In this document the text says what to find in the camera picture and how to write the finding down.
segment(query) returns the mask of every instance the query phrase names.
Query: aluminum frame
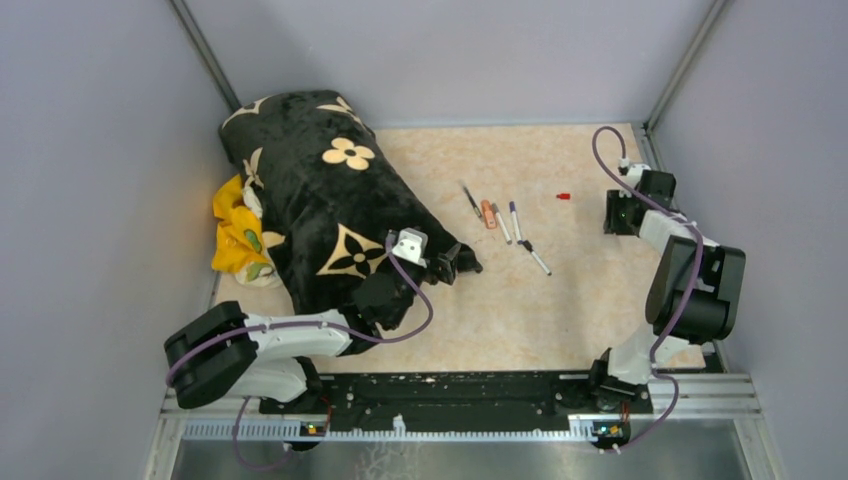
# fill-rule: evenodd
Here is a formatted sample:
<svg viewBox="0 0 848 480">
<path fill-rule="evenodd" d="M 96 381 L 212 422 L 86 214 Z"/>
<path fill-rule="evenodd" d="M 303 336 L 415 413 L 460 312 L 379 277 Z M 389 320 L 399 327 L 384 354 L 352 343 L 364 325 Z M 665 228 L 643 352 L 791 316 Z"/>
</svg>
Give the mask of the aluminum frame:
<svg viewBox="0 0 848 480">
<path fill-rule="evenodd" d="M 185 0 L 168 0 L 168 3 L 173 7 L 175 15 L 189 37 L 189 41 L 197 51 L 222 98 L 232 111 L 237 110 L 241 106 L 241 102 Z M 682 87 L 687 74 L 696 64 L 704 45 L 715 31 L 716 25 L 730 3 L 730 0 L 713 0 L 649 118 L 642 123 L 632 124 L 642 158 L 654 169 L 664 170 L 664 164 L 656 148 L 653 133 L 662 121 L 668 106 Z M 728 359 L 722 344 L 716 342 L 715 349 L 722 365 L 726 366 Z M 747 374 L 682 374 L 674 376 L 680 381 L 681 398 L 670 418 L 692 421 L 732 419 L 739 437 L 741 453 L 746 460 L 751 478 L 753 480 L 785 478 L 783 466 L 768 434 L 753 383 Z M 668 382 L 651 382 L 649 391 L 654 399 L 654 413 L 633 415 L 632 418 L 656 418 L 662 413 L 662 409 L 668 405 L 672 393 L 671 385 Z M 199 438 L 201 434 L 220 436 L 223 433 L 229 436 L 234 425 L 235 415 L 241 407 L 242 401 L 240 398 L 224 398 L 207 407 L 187 412 L 179 409 L 173 391 L 169 390 L 159 416 L 144 478 L 147 480 L 170 479 L 176 464 L 180 442 L 184 438 Z M 288 416 L 283 420 L 269 420 L 267 416 L 257 413 L 258 404 L 258 400 L 252 400 L 248 404 L 247 413 L 244 417 L 245 425 L 241 429 L 245 441 L 251 439 L 267 440 L 269 432 L 277 435 L 274 438 L 288 437 L 294 439 L 296 437 L 293 436 L 294 430 L 291 427 L 297 422 L 322 420 L 320 416 L 315 415 Z M 584 429 L 586 422 L 615 420 L 616 418 L 618 418 L 616 414 L 570 415 L 569 421 L 576 427 L 572 427 L 570 432 L 555 432 L 555 434 L 547 436 L 538 432 L 527 432 L 526 435 L 514 436 L 483 434 L 475 436 L 473 433 L 459 436 L 451 434 L 422 436 L 398 428 L 392 432 L 382 432 L 382 434 L 387 439 L 399 441 L 426 441 L 428 439 L 444 441 L 445 438 L 451 438 L 453 441 L 480 441 L 481 439 L 485 441 L 487 438 L 497 439 L 497 441 L 509 441 L 509 439 L 515 441 L 522 441 L 521 439 L 583 441 L 589 439 Z M 330 435 L 325 440 L 373 441 L 378 439 L 376 436 L 370 435 L 373 432 L 368 433 L 361 436 Z"/>
</svg>

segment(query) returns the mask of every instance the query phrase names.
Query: yellow cloth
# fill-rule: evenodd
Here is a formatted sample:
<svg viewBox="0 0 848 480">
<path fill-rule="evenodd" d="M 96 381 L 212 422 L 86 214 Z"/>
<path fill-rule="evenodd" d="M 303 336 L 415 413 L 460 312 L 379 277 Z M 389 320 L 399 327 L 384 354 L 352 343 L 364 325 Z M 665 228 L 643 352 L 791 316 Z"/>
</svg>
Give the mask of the yellow cloth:
<svg viewBox="0 0 848 480">
<path fill-rule="evenodd" d="M 238 175 L 215 193 L 212 212 L 220 219 L 212 268 L 241 273 L 239 276 L 246 283 L 273 274 L 273 265 L 263 255 L 262 222 L 244 205 L 241 178 Z"/>
</svg>

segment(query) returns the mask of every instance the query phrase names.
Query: cable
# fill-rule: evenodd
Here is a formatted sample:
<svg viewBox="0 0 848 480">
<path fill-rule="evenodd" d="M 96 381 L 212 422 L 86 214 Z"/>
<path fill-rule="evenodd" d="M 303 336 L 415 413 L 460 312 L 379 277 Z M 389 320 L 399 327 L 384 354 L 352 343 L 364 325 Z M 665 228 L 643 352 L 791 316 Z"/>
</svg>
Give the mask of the cable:
<svg viewBox="0 0 848 480">
<path fill-rule="evenodd" d="M 418 285 L 415 284 L 415 281 L 412 280 L 412 278 L 410 278 L 409 274 L 406 273 L 406 271 L 403 269 L 403 267 L 398 262 L 397 258 L 395 258 L 394 254 L 392 254 L 392 243 L 394 243 L 394 240 L 395 240 L 395 236 L 391 233 L 386 237 L 386 242 L 385 242 L 385 245 L 384 245 L 385 248 L 386 248 L 386 255 L 389 257 L 389 261 L 392 263 L 392 266 L 395 267 L 395 270 L 397 270 L 397 272 L 401 276 L 401 278 L 403 278 L 403 280 L 410 286 L 410 288 L 412 288 L 412 290 L 419 297 L 421 297 L 421 300 L 424 302 L 424 305 L 427 306 L 427 319 L 424 320 L 424 323 L 422 323 L 418 328 L 416 328 L 415 330 L 413 330 L 413 331 L 411 331 L 411 332 L 409 332 L 405 335 L 401 335 L 401 336 L 395 337 L 395 338 L 372 337 L 370 335 L 360 333 L 360 332 L 358 332 L 358 331 L 356 331 L 356 330 L 354 330 L 350 327 L 346 327 L 346 326 L 343 326 L 343 325 L 337 325 L 337 324 L 334 324 L 334 323 L 326 323 L 325 324 L 324 322 L 320 322 L 320 321 L 317 321 L 317 320 L 313 320 L 313 321 L 305 321 L 304 320 L 304 321 L 296 321 L 296 322 L 277 322 L 277 323 L 272 323 L 272 324 L 268 325 L 267 329 L 275 330 L 275 329 L 278 329 L 278 328 L 293 328 L 293 327 L 318 327 L 318 328 L 327 327 L 327 328 L 334 328 L 336 330 L 341 330 L 343 332 L 348 333 L 349 335 L 353 335 L 355 337 L 359 337 L 363 340 L 368 340 L 368 341 L 371 341 L 371 342 L 374 342 L 374 343 L 398 343 L 398 342 L 402 342 L 404 340 L 408 340 L 408 339 L 414 337 L 415 335 L 418 335 L 419 333 L 423 332 L 424 329 L 426 329 L 430 325 L 430 323 L 433 321 L 433 304 L 430 303 L 430 299 L 427 298 L 426 295 L 424 295 L 424 292 L 421 291 L 421 288 L 419 288 Z M 214 337 L 214 338 L 210 338 L 209 340 L 206 340 L 205 342 L 194 347 L 188 353 L 186 353 L 185 355 L 180 357 L 179 360 L 174 362 L 174 365 L 170 368 L 170 370 L 168 370 L 168 374 L 165 376 L 165 383 L 169 387 L 173 387 L 174 376 L 180 370 L 180 368 L 182 368 L 186 363 L 191 361 L 192 358 L 196 357 L 197 355 L 202 353 L 204 350 L 212 347 L 213 345 L 216 345 L 218 343 L 229 340 L 230 338 L 237 337 L 237 336 L 243 335 L 245 333 L 257 332 L 257 331 L 263 331 L 263 332 L 266 331 L 266 326 L 265 325 L 255 325 L 255 326 L 252 326 L 252 327 L 241 327 L 241 328 L 237 328 L 235 330 L 230 330 L 229 332 L 222 333 L 221 335 L 218 335 L 217 337 Z M 286 454 L 283 455 L 283 457 L 280 460 L 278 460 L 278 461 L 276 461 L 272 464 L 268 464 L 268 465 L 253 465 L 253 464 L 249 463 L 247 460 L 245 460 L 244 457 L 242 457 L 241 451 L 239 450 L 239 446 L 238 446 L 238 432 L 239 432 L 239 428 L 241 427 L 241 419 L 244 416 L 244 412 L 247 410 L 247 404 L 250 401 L 250 398 L 251 397 L 245 397 L 244 403 L 241 405 L 241 409 L 239 410 L 239 413 L 236 416 L 236 423 L 233 426 L 233 451 L 235 452 L 236 459 L 238 460 L 239 464 L 241 464 L 243 467 L 245 467 L 249 470 L 256 471 L 256 472 L 270 472 L 270 471 L 276 470 L 276 469 L 280 468 L 281 466 L 285 465 L 289 461 L 289 459 L 291 458 L 292 453 L 291 453 L 291 450 L 287 450 Z M 327 421 L 326 421 L 326 425 L 324 427 L 325 428 L 324 429 L 325 435 L 326 435 L 327 428 L 330 425 L 330 415 L 332 414 L 332 405 L 330 404 L 329 400 L 326 400 L 326 402 L 327 402 L 327 405 L 328 405 L 328 410 L 327 410 Z"/>
<path fill-rule="evenodd" d="M 622 402 L 621 403 L 621 418 L 620 421 L 622 424 L 626 424 L 630 422 L 630 402 Z"/>
<path fill-rule="evenodd" d="M 657 358 L 656 358 L 657 357 L 657 350 L 659 350 L 660 346 L 662 345 L 662 342 L 666 338 L 668 338 L 669 335 L 671 335 L 671 332 L 674 330 L 674 327 L 677 325 L 677 322 L 680 321 L 680 317 L 683 315 L 683 312 L 686 309 L 686 305 L 689 303 L 689 298 L 692 296 L 692 291 L 695 290 L 695 285 L 698 282 L 698 273 L 699 273 L 699 270 L 701 268 L 701 260 L 703 259 L 703 256 L 704 256 L 704 236 L 701 235 L 701 232 L 698 231 L 698 229 L 695 228 L 695 226 L 692 225 L 690 222 L 686 221 L 685 219 L 682 219 L 681 217 L 673 215 L 671 212 L 669 212 L 668 210 L 663 208 L 662 205 L 651 200 L 650 198 L 643 195 L 641 192 L 637 191 L 635 188 L 631 187 L 630 185 L 624 183 L 624 181 L 622 181 L 620 178 L 618 178 L 618 176 L 615 175 L 609 169 L 609 167 L 606 166 L 606 164 L 604 163 L 604 160 L 601 158 L 600 153 L 598 153 L 598 136 L 604 130 L 610 131 L 610 132 L 614 133 L 616 137 L 618 137 L 618 142 L 621 144 L 621 158 L 627 158 L 627 149 L 624 146 L 624 137 L 621 136 L 621 132 L 619 132 L 615 128 L 610 127 L 608 125 L 603 126 L 603 127 L 599 128 L 598 130 L 596 130 L 595 134 L 592 135 L 592 153 L 595 155 L 595 160 L 597 160 L 598 165 L 601 166 L 601 169 L 603 169 L 603 171 L 606 172 L 606 174 L 609 175 L 610 178 L 612 178 L 616 183 L 618 183 L 621 186 L 621 188 L 627 190 L 631 195 L 638 198 L 642 202 L 646 203 L 649 207 L 653 208 L 654 210 L 659 211 L 660 213 L 668 216 L 669 218 L 674 219 L 677 223 L 680 223 L 681 225 L 685 226 L 692 233 L 692 236 L 695 237 L 695 243 L 696 243 L 696 245 L 695 245 L 695 261 L 694 261 L 693 266 L 692 266 L 692 274 L 689 276 L 689 281 L 686 282 L 686 287 L 683 289 L 683 296 L 680 298 L 680 303 L 677 305 L 677 308 L 674 310 L 674 313 L 671 315 L 671 319 L 668 321 L 668 324 L 666 324 L 663 331 L 657 337 L 657 340 L 651 346 L 651 351 L 650 351 L 651 374 L 654 376 L 654 378 L 657 378 L 659 380 L 671 381 L 671 384 L 674 386 L 674 395 L 671 397 L 671 403 L 668 404 L 668 408 L 666 408 L 665 411 L 662 413 L 662 415 L 660 415 L 659 418 L 657 418 L 652 424 L 650 424 L 648 426 L 648 428 L 639 432 L 639 434 L 636 435 L 635 437 L 633 437 L 633 439 L 631 439 L 630 442 L 628 442 L 627 444 L 622 445 L 621 447 L 616 448 L 616 449 L 606 450 L 608 452 L 613 451 L 613 452 L 620 453 L 621 451 L 623 451 L 627 448 L 630 448 L 630 447 L 636 445 L 637 443 L 639 443 L 643 438 L 645 438 L 655 428 L 657 428 L 660 424 L 665 422 L 665 420 L 668 418 L 668 416 L 671 415 L 671 412 L 674 410 L 674 407 L 677 406 L 677 400 L 680 397 L 680 385 L 677 383 L 677 380 L 674 377 L 672 377 L 671 375 L 666 375 L 666 374 L 660 373 L 657 370 Z"/>
<path fill-rule="evenodd" d="M 251 397 L 244 397 L 244 403 L 241 404 L 241 409 L 239 410 L 238 415 L 236 415 L 236 424 L 233 426 L 233 452 L 236 454 L 236 460 L 238 460 L 242 467 L 247 468 L 248 470 L 253 470 L 254 472 L 271 472 L 288 463 L 288 461 L 291 460 L 292 451 L 286 450 L 285 455 L 276 462 L 269 463 L 268 465 L 254 465 L 241 456 L 241 450 L 238 448 L 238 432 L 239 427 L 241 427 L 241 418 L 244 416 L 245 410 L 247 410 L 247 403 L 250 401 L 250 398 Z"/>
<path fill-rule="evenodd" d="M 421 301 L 423 301 L 424 305 L 427 306 L 427 319 L 424 320 L 424 323 L 419 325 L 418 328 L 416 328 L 415 330 L 413 330 L 413 331 L 411 331 L 407 334 L 404 334 L 404 335 L 401 335 L 401 336 L 395 337 L 395 338 L 372 337 L 371 335 L 366 335 L 364 333 L 358 332 L 358 331 L 356 331 L 356 330 L 354 330 L 354 329 L 352 329 L 348 326 L 345 326 L 345 325 L 338 325 L 338 324 L 329 323 L 329 322 L 321 322 L 321 321 L 318 321 L 318 320 L 300 320 L 300 321 L 293 321 L 293 322 L 277 322 L 277 323 L 272 323 L 272 324 L 268 325 L 267 329 L 276 330 L 278 328 L 295 328 L 295 327 L 333 328 L 333 329 L 336 329 L 336 330 L 341 330 L 342 332 L 345 332 L 348 335 L 353 335 L 354 337 L 358 337 L 358 338 L 361 338 L 363 340 L 367 340 L 369 342 L 374 342 L 374 343 L 398 343 L 398 342 L 402 342 L 404 340 L 408 340 L 408 339 L 418 335 L 419 333 L 423 332 L 424 329 L 426 329 L 430 325 L 430 323 L 433 321 L 433 304 L 430 303 L 430 299 L 427 298 L 426 295 L 424 295 L 424 292 L 421 291 L 421 288 L 419 288 L 418 285 L 415 284 L 415 281 L 412 280 L 412 278 L 409 277 L 409 275 L 406 273 L 406 271 L 403 269 L 403 267 L 400 265 L 400 263 L 398 263 L 397 258 L 394 256 L 394 254 L 392 254 L 392 248 L 391 247 L 392 247 L 392 243 L 394 242 L 394 239 L 395 239 L 394 235 L 391 235 L 391 234 L 386 237 L 385 247 L 386 247 L 386 254 L 389 257 L 389 261 L 392 262 L 392 265 L 395 267 L 395 270 L 397 270 L 397 272 L 401 276 L 401 278 L 403 278 L 403 280 L 410 286 L 410 288 L 412 288 L 412 290 L 415 292 L 416 295 L 421 297 Z M 189 350 L 188 353 L 186 353 L 185 355 L 180 357 L 179 360 L 174 362 L 174 365 L 170 368 L 170 370 L 168 370 L 168 374 L 165 375 L 165 384 L 167 384 L 169 387 L 173 387 L 174 386 L 173 385 L 174 376 L 176 375 L 176 373 L 186 363 L 190 362 L 192 358 L 196 357 L 201 352 L 205 351 L 207 348 L 209 348 L 213 345 L 216 345 L 218 343 L 221 343 L 225 340 L 229 340 L 230 338 L 237 337 L 237 336 L 243 335 L 245 333 L 258 332 L 258 331 L 262 331 L 262 332 L 266 331 L 266 326 L 265 325 L 254 325 L 254 326 L 251 326 L 251 327 L 240 327 L 240 328 L 236 328 L 235 330 L 230 330 L 228 332 L 222 333 L 221 335 L 218 335 L 217 337 L 213 337 L 213 338 L 210 338 L 209 340 L 206 340 L 205 342 L 201 343 L 200 345 Z"/>
</svg>

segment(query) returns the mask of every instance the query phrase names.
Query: orange marker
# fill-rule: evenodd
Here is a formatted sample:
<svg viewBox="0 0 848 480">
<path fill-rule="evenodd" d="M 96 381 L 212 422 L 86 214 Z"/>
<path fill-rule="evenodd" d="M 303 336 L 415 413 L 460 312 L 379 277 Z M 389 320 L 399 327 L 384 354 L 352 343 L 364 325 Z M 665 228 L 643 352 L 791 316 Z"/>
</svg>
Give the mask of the orange marker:
<svg viewBox="0 0 848 480">
<path fill-rule="evenodd" d="M 492 210 L 492 204 L 488 200 L 480 202 L 480 207 L 483 210 L 483 221 L 486 223 L 486 228 L 489 230 L 498 228 L 498 221 L 495 219 L 495 211 Z"/>
</svg>

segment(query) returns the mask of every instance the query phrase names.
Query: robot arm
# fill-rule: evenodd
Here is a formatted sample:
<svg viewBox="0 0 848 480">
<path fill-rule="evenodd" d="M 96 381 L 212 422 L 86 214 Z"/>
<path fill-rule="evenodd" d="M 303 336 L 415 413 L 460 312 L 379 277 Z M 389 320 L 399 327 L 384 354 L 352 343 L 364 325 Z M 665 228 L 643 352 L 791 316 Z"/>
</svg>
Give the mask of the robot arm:
<svg viewBox="0 0 848 480">
<path fill-rule="evenodd" d="M 392 255 L 421 267 L 407 273 L 412 281 L 453 283 L 459 244 L 425 259 L 426 234 L 404 229 L 396 240 L 390 232 L 387 245 L 393 245 Z M 245 314 L 238 302 L 216 305 L 165 342 L 177 402 L 192 409 L 224 395 L 241 395 L 263 398 L 261 412 L 308 410 L 321 391 L 308 357 L 368 350 L 381 340 L 377 325 L 397 327 L 414 295 L 399 272 L 378 272 L 352 292 L 346 305 L 318 314 L 268 317 Z M 231 338 L 222 341 L 225 335 Z"/>
<path fill-rule="evenodd" d="M 666 209 L 671 209 L 676 181 L 670 173 L 652 171 L 646 165 L 622 164 L 624 181 Z M 618 347 L 607 349 L 592 365 L 590 390 L 602 409 L 615 408 L 634 398 L 652 376 L 650 350 L 678 308 L 692 274 L 696 242 L 676 218 L 652 210 L 624 190 L 607 192 L 604 233 L 636 235 L 662 254 L 645 304 L 646 323 Z M 683 315 L 656 351 L 656 362 L 667 362 L 689 345 L 702 345 L 727 337 L 736 321 L 736 309 L 745 254 L 736 248 L 703 239 L 704 253 L 698 265 L 698 283 Z"/>
</svg>

